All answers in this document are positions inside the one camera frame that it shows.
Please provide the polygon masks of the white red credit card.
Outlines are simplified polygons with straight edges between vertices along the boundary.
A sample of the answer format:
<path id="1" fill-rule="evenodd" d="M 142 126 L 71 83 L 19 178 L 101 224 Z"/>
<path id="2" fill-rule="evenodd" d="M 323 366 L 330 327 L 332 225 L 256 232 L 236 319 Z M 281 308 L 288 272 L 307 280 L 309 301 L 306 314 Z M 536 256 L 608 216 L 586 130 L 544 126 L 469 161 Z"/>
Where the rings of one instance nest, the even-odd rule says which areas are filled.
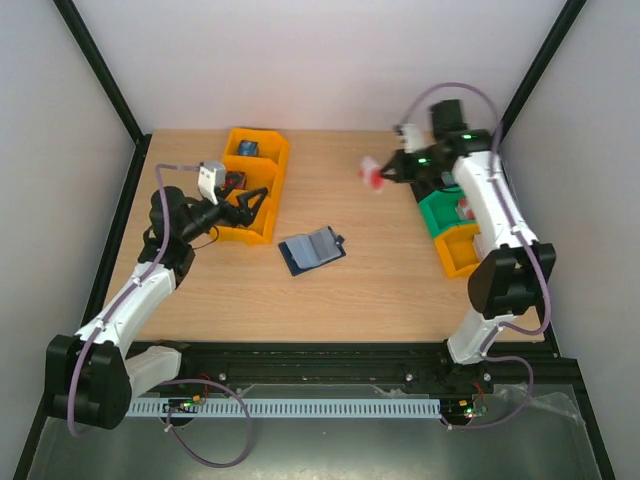
<path id="1" fill-rule="evenodd" d="M 385 179 L 381 175 L 381 166 L 370 156 L 361 160 L 358 177 L 374 192 L 380 193 L 384 188 Z"/>

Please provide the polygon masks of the blue leather card holder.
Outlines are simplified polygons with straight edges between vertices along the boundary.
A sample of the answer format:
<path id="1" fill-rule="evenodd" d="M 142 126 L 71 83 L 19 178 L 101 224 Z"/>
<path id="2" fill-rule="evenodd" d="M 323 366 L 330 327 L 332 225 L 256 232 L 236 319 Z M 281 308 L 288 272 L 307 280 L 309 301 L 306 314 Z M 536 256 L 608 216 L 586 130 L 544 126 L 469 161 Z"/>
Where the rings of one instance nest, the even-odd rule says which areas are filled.
<path id="1" fill-rule="evenodd" d="M 309 234 L 288 237 L 278 244 L 278 249 L 295 277 L 345 257 L 344 241 L 331 226 L 325 226 Z"/>

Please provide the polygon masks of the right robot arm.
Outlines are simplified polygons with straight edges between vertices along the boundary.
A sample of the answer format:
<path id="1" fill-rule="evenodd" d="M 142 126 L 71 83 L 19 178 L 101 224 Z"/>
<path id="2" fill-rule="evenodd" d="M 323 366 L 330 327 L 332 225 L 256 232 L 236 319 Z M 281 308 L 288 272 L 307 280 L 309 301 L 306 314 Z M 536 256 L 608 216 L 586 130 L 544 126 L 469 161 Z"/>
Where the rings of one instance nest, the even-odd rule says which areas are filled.
<path id="1" fill-rule="evenodd" d="M 551 322 L 548 280 L 556 261 L 552 244 L 542 243 L 528 226 L 509 191 L 498 153 L 498 132 L 472 129 L 458 100 L 430 108 L 434 141 L 407 120 L 394 131 L 402 148 L 382 168 L 396 183 L 434 182 L 445 172 L 467 200 L 478 233 L 479 264 L 467 282 L 470 309 L 447 341 L 451 358 L 436 367 L 445 390 L 460 390 L 471 379 L 468 364 L 486 359 L 498 335 L 518 331 L 517 317 L 535 309 L 545 332 Z"/>

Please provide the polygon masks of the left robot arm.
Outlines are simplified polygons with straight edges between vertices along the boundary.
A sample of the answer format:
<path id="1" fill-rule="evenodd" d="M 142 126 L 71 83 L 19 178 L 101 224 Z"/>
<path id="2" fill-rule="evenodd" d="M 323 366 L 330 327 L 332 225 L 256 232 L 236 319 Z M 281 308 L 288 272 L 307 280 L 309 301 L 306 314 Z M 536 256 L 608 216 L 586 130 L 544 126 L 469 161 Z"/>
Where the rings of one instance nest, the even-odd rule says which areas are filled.
<path id="1" fill-rule="evenodd" d="M 118 426 L 130 403 L 178 376 L 182 354 L 152 346 L 134 357 L 128 352 L 144 324 L 182 283 L 195 259 L 193 241 L 219 223 L 250 226 L 268 189 L 233 194 L 216 189 L 217 199 L 194 200 L 174 186 L 151 197 L 150 227 L 132 274 L 113 299 L 74 335 L 58 335 L 46 350 L 45 396 L 51 416 L 79 427 Z"/>

